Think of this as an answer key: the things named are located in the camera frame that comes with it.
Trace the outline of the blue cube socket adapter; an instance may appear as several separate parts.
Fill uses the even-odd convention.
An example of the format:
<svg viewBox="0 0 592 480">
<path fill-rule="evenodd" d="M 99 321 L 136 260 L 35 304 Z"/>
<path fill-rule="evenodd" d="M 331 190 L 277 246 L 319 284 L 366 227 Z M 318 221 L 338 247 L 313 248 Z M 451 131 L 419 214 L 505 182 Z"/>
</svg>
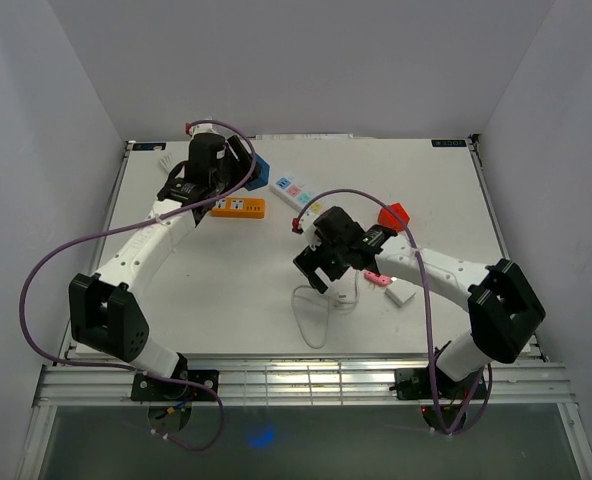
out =
<svg viewBox="0 0 592 480">
<path fill-rule="evenodd" d="M 269 164 L 259 154 L 255 154 L 254 159 L 254 171 L 249 177 L 247 183 L 244 185 L 244 188 L 247 191 L 254 191 L 263 188 L 267 186 L 269 182 Z"/>
</svg>

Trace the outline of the white multicolour power strip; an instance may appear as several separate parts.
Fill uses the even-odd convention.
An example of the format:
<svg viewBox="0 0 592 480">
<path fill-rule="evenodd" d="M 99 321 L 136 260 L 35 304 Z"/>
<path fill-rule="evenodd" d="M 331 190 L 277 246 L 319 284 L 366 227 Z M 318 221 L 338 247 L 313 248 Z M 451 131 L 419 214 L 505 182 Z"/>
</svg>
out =
<svg viewBox="0 0 592 480">
<path fill-rule="evenodd" d="M 299 213 L 316 195 L 305 181 L 285 174 L 272 180 L 270 191 Z M 322 349 L 326 343 L 330 320 L 336 315 L 345 315 L 354 310 L 360 299 L 359 274 L 353 274 L 349 291 L 330 288 L 325 293 L 317 292 L 308 284 L 294 288 L 290 307 L 303 342 L 311 349 Z"/>
</svg>

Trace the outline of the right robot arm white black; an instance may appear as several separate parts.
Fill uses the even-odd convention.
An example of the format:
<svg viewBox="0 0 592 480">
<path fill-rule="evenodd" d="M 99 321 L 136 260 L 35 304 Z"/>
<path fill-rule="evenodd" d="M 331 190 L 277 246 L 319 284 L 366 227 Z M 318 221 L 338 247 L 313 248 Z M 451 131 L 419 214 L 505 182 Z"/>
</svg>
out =
<svg viewBox="0 0 592 480">
<path fill-rule="evenodd" d="M 363 229 L 342 208 L 306 214 L 292 223 L 307 245 L 294 264 L 319 293 L 348 269 L 407 281 L 465 311 L 470 328 L 436 350 L 433 365 L 405 381 L 416 398 L 450 397 L 487 364 L 515 362 L 545 319 L 545 309 L 521 268 L 502 258 L 493 265 L 418 249 L 402 233 L 375 224 Z"/>
</svg>

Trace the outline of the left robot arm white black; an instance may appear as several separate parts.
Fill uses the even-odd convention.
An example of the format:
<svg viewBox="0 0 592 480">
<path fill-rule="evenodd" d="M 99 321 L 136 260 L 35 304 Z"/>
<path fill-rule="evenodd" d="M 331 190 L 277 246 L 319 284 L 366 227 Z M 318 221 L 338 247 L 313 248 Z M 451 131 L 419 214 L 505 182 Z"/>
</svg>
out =
<svg viewBox="0 0 592 480">
<path fill-rule="evenodd" d="M 255 190 L 269 166 L 241 140 L 212 130 L 193 134 L 185 160 L 169 168 L 148 213 L 147 226 L 93 274 L 78 274 L 68 288 L 73 339 L 148 373 L 166 399 L 188 387 L 187 360 L 150 335 L 139 300 L 177 244 L 196 229 L 220 195 Z"/>
</svg>

